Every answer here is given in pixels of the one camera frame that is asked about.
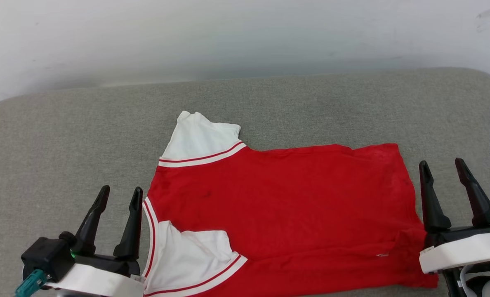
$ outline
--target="white backdrop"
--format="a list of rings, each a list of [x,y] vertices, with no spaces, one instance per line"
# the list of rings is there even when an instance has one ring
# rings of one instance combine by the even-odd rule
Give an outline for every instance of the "white backdrop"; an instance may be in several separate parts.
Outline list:
[[[0,100],[426,66],[490,73],[490,0],[0,0]]]

